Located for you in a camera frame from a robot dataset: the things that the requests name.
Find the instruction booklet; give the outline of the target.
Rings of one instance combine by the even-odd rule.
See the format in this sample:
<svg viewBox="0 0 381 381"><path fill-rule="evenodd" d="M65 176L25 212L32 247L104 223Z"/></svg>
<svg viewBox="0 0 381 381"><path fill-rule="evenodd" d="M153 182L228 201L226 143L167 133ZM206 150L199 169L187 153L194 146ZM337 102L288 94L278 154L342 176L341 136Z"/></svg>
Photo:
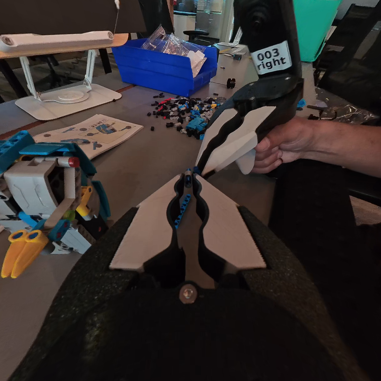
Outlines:
<svg viewBox="0 0 381 381"><path fill-rule="evenodd" d="M38 134L33 139L35 142L75 143L92 160L142 129L142 125L96 114L73 126Z"/></svg>

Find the white tablet stand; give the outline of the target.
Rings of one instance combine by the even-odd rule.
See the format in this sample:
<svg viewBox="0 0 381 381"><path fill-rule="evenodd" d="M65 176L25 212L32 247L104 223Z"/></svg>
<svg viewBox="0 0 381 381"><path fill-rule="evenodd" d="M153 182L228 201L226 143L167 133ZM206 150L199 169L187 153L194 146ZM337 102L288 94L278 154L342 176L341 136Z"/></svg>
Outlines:
<svg viewBox="0 0 381 381"><path fill-rule="evenodd" d="M31 96L20 98L15 104L40 121L55 120L121 98L115 92L98 84L92 84L96 50L124 45L129 33L114 35L111 31L91 31L80 34L1 35L1 58L18 57ZM83 83L48 92L38 92L32 79L28 58L31 56L87 51L87 70Z"/></svg>

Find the blue brick beam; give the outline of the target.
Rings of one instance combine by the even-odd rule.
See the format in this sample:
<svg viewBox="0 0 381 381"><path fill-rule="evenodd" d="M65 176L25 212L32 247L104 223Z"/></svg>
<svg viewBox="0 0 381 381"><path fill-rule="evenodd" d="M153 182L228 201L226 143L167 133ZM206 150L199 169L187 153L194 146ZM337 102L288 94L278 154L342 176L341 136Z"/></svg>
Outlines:
<svg viewBox="0 0 381 381"><path fill-rule="evenodd" d="M180 225L180 222L182 220L182 217L188 207L188 204L191 200L191 194L188 193L184 196L183 198L183 201L180 203L180 214L178 215L178 217L175 219L174 221L174 226L176 228L176 230L178 229L179 225Z"/></svg>

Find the black office chair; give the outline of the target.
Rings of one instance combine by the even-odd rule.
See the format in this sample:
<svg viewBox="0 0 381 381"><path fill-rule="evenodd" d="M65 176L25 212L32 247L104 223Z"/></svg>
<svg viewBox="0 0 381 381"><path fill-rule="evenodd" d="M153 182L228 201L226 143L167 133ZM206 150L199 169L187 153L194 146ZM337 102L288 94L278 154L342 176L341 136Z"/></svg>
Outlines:
<svg viewBox="0 0 381 381"><path fill-rule="evenodd" d="M208 46L210 42L206 39L209 35L207 31L203 30L193 30L193 31L183 31L184 35L188 36L188 41L196 45Z"/></svg>
<svg viewBox="0 0 381 381"><path fill-rule="evenodd" d="M352 4L314 62L315 85L380 117L381 5Z"/></svg>

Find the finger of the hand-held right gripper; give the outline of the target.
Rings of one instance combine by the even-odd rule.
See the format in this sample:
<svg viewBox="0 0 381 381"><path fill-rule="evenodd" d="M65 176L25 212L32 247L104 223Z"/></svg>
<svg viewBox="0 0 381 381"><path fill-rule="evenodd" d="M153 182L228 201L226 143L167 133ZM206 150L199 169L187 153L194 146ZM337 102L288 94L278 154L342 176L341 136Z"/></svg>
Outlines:
<svg viewBox="0 0 381 381"><path fill-rule="evenodd" d="M239 113L237 110L225 109L222 112L216 112L205 131L195 165L198 168L206 168L207 162L214 150L222 145L228 135L238 127Z"/></svg>
<svg viewBox="0 0 381 381"><path fill-rule="evenodd" d="M201 169L202 177L207 178L232 162L236 162L243 174L249 174L255 163L255 146L259 141L257 129L275 109L276 106L264 106L248 112L243 118L239 115L239 127L214 150L206 168Z"/></svg>

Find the person's right hand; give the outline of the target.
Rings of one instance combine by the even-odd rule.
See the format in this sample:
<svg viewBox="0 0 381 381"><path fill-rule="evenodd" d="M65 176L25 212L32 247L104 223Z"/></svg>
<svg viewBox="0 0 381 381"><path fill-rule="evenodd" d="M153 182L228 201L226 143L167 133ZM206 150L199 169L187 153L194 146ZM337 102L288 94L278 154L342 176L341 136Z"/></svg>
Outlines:
<svg viewBox="0 0 381 381"><path fill-rule="evenodd" d="M314 120L294 117L274 127L256 146L251 173L267 174L283 163L290 163L308 151L313 137Z"/></svg>

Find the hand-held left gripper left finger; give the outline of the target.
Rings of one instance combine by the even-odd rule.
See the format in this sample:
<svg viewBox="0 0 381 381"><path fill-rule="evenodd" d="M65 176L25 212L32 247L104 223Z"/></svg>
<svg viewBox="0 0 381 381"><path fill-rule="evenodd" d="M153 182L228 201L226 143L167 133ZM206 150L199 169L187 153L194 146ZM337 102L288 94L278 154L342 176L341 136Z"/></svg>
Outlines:
<svg viewBox="0 0 381 381"><path fill-rule="evenodd" d="M174 243L177 232L170 215L170 204L179 196L177 185L184 175L178 174L137 205L132 219L110 265L110 269L143 272L148 264Z"/></svg>

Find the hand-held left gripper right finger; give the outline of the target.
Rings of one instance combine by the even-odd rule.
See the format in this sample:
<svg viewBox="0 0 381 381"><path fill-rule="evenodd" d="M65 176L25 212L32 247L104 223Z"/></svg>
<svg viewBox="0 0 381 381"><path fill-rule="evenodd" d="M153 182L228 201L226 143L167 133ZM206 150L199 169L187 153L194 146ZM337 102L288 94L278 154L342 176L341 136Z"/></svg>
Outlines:
<svg viewBox="0 0 381 381"><path fill-rule="evenodd" d="M193 175L199 229L198 262L206 274L236 274L265 269L266 262L239 205L200 175Z"/></svg>

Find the black perforated wrist rest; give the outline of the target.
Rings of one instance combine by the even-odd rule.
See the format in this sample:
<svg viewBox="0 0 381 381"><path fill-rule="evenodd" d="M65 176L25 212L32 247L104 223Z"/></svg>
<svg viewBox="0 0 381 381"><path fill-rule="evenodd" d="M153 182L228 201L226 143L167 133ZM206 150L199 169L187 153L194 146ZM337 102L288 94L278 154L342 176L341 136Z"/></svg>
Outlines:
<svg viewBox="0 0 381 381"><path fill-rule="evenodd" d="M311 276L371 380L381 379L380 223L356 225L340 166L281 164L269 221Z"/></svg>

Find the black screen panel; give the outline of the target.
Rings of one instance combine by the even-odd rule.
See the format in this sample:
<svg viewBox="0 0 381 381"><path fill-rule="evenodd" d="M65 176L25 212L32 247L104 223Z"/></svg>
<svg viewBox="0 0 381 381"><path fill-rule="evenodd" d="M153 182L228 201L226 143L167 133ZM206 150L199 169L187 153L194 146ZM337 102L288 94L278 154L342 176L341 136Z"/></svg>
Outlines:
<svg viewBox="0 0 381 381"><path fill-rule="evenodd" d="M1 34L79 34L90 31L145 32L139 1L1 0Z"/></svg>

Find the pile of toy brick parts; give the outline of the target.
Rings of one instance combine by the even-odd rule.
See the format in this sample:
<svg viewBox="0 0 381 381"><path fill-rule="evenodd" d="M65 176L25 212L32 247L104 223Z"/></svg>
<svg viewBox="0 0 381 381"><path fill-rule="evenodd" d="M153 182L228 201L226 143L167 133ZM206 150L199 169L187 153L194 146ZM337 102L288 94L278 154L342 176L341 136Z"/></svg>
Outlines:
<svg viewBox="0 0 381 381"><path fill-rule="evenodd" d="M197 140L204 139L210 119L227 100L218 93L206 98L166 97L159 93L154 99L147 117L161 119L167 129L175 129Z"/></svg>

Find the toy brick robot model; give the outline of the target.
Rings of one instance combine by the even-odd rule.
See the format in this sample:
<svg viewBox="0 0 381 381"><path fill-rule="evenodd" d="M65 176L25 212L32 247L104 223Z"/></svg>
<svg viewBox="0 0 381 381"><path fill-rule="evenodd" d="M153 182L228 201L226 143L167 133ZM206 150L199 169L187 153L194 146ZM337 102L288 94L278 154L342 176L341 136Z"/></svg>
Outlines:
<svg viewBox="0 0 381 381"><path fill-rule="evenodd" d="M1 141L1 226L10 232L1 277L15 279L39 255L84 254L109 229L106 192L75 142Z"/></svg>

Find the blue storage bin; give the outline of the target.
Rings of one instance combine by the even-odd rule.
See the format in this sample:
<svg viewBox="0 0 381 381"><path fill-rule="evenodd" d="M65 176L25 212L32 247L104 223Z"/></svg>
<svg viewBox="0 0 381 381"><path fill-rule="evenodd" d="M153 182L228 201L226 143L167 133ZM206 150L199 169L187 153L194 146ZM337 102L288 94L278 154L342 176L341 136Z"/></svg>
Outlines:
<svg viewBox="0 0 381 381"><path fill-rule="evenodd" d="M144 50L146 39L127 41L112 52L121 80L165 93L189 97L208 85L217 72L217 48L207 46L206 62L193 77L188 57Z"/></svg>

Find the crumpled clear plastic sheet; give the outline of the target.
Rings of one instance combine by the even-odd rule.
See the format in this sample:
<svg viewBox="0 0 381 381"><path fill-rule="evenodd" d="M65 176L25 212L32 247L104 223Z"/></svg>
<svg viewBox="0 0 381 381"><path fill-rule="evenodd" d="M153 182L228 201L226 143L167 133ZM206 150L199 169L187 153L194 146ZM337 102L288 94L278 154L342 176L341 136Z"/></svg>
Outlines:
<svg viewBox="0 0 381 381"><path fill-rule="evenodd" d="M378 115L356 107L333 93L316 88L316 96L315 102L306 104L306 108L316 111L320 120L380 126Z"/></svg>

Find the clear plastic bags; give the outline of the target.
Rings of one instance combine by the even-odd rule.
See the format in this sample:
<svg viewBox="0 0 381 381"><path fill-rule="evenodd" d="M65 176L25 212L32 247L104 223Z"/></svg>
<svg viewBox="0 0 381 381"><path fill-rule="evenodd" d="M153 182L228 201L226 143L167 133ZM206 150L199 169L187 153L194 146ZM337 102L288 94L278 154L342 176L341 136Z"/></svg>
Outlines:
<svg viewBox="0 0 381 381"><path fill-rule="evenodd" d="M166 34L161 24L142 44L141 48L148 51L189 58L193 78L199 74L203 64L207 60L205 55L206 46L184 41L175 36L173 33Z"/></svg>

